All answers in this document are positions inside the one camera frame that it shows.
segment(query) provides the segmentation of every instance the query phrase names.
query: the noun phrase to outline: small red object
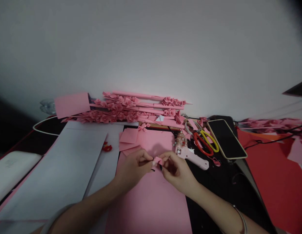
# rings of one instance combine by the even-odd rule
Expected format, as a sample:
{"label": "small red object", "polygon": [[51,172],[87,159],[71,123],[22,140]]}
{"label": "small red object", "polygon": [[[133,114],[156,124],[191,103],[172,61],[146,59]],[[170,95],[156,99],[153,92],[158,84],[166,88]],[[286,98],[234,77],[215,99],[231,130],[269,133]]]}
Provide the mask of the small red object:
{"label": "small red object", "polygon": [[102,150],[103,150],[104,152],[110,152],[112,149],[113,149],[113,147],[112,147],[111,145],[108,146],[108,142],[107,142],[107,141],[105,141],[105,142],[103,143]]}

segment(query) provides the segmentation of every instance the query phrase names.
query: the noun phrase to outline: table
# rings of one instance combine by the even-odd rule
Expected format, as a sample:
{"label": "table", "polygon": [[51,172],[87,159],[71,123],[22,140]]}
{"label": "table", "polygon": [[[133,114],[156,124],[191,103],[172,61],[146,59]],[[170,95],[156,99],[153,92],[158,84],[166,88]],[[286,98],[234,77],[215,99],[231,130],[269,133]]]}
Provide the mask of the table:
{"label": "table", "polygon": [[[38,129],[41,131],[60,134],[65,125],[66,123],[61,123],[57,118],[53,118],[43,122]],[[7,153],[19,150],[44,155],[56,139],[57,136],[31,131]],[[216,167],[210,159],[196,148],[196,146],[190,146],[194,148],[195,154],[199,155],[203,159],[207,159],[210,165],[208,170],[203,171],[187,160],[187,163],[198,182],[216,195],[231,204],[236,205],[241,212],[250,217],[269,233],[277,233],[270,221],[265,207],[262,204],[262,201],[238,165],[236,163],[227,162],[221,156],[221,153],[215,153],[214,156],[221,161],[221,167]],[[193,234],[203,232],[221,234],[217,225],[200,206],[189,198],[187,198],[187,204]]]}

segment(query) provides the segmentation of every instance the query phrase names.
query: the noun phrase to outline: pink glue gun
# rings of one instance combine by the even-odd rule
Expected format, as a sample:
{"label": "pink glue gun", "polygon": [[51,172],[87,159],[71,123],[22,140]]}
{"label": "pink glue gun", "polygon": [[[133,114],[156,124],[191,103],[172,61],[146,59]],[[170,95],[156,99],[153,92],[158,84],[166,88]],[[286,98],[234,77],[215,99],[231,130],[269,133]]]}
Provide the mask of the pink glue gun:
{"label": "pink glue gun", "polygon": [[200,158],[194,154],[194,150],[188,148],[187,139],[182,132],[178,133],[176,143],[175,153],[179,157],[190,160],[203,170],[207,170],[209,168],[209,162],[207,160]]}

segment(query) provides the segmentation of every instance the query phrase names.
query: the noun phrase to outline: scissors handle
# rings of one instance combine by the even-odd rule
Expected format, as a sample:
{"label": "scissors handle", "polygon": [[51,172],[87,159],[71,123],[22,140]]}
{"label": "scissors handle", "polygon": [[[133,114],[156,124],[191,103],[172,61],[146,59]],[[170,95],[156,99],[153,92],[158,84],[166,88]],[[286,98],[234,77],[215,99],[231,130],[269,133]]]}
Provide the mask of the scissors handle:
{"label": "scissors handle", "polygon": [[[206,156],[213,156],[214,155],[214,151],[211,149],[211,147],[199,136],[199,134],[197,132],[193,133],[193,138],[195,141],[196,146],[199,148],[199,150],[205,154]],[[198,140],[199,139],[209,150],[210,153],[205,152],[199,145]]]}
{"label": "scissors handle", "polygon": [[[215,153],[219,152],[219,146],[218,146],[218,144],[216,143],[215,139],[214,139],[211,135],[209,135],[207,132],[205,132],[205,131],[203,131],[203,130],[201,130],[200,133],[201,133],[202,136],[204,137],[204,139],[205,139],[205,141],[207,142],[207,144],[213,149],[213,151],[214,151]],[[207,139],[207,137],[206,137],[205,135],[207,135],[207,136],[212,140],[212,142],[213,142],[213,143],[215,144],[215,146],[216,146],[216,149],[209,143],[209,141],[208,141],[208,139]]]}

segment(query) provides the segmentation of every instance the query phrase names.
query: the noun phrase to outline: bracelet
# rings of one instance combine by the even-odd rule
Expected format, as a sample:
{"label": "bracelet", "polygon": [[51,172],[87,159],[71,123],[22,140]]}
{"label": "bracelet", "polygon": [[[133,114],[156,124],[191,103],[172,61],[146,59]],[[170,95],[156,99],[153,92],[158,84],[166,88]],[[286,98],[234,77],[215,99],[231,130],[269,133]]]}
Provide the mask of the bracelet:
{"label": "bracelet", "polygon": [[243,222],[244,234],[247,234],[247,225],[246,225],[246,221],[245,221],[243,215],[242,215],[241,212],[238,210],[238,208],[236,208],[235,205],[232,205],[232,206],[233,206],[233,208],[239,213],[239,215],[240,215],[240,217],[241,217],[241,219],[242,219],[242,222]]}

